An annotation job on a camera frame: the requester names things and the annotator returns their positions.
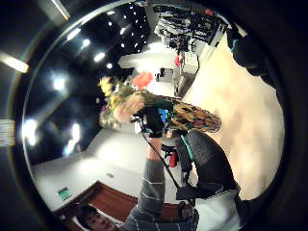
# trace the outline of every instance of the beige floor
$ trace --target beige floor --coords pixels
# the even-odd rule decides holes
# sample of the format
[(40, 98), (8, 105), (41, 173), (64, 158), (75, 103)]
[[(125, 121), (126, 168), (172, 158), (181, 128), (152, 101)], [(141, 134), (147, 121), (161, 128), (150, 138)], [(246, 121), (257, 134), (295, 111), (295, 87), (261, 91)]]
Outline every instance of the beige floor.
[(200, 59), (184, 100), (220, 116), (220, 130), (210, 135), (227, 155), (242, 188), (240, 196), (260, 194), (277, 170), (284, 139), (274, 89), (235, 63), (223, 37), (208, 62)]

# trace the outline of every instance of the white wall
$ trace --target white wall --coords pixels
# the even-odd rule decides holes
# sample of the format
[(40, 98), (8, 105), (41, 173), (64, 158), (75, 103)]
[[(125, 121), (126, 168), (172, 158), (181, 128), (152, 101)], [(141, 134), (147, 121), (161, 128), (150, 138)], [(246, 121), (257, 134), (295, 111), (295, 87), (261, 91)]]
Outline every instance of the white wall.
[(150, 25), (151, 31), (154, 32), (155, 27), (159, 21), (159, 17), (156, 13), (153, 11), (152, 6), (144, 7), (146, 18), (148, 21), (148, 24)]
[[(142, 49), (143, 54), (159, 54), (159, 58), (167, 58), (169, 68), (166, 69), (166, 76), (160, 78), (160, 82), (156, 82), (155, 78), (147, 86), (147, 89), (150, 92), (155, 94), (165, 95), (165, 96), (174, 96), (174, 89), (172, 85), (172, 71), (171, 69), (174, 66), (173, 60), (176, 56), (176, 51), (169, 49), (163, 46), (161, 38), (155, 34), (151, 34), (147, 39), (147, 44)], [(159, 65), (157, 62), (152, 63), (140, 63), (135, 66), (135, 69), (132, 73), (132, 76), (136, 76), (142, 71), (151, 72), (153, 75), (160, 72), (160, 68), (164, 67)]]
[[(96, 180), (133, 196), (139, 196), (146, 143), (140, 135), (102, 130), (86, 152), (33, 166), (36, 185), (51, 211), (59, 209)], [(180, 183), (180, 168), (172, 168)], [(166, 203), (176, 203), (176, 189), (166, 174)], [(57, 191), (68, 187), (72, 196), (62, 201)]]
[(153, 68), (173, 68), (176, 50), (166, 48), (154, 33), (147, 38), (142, 53), (122, 56), (118, 64), (121, 68), (142, 67), (150, 71)]

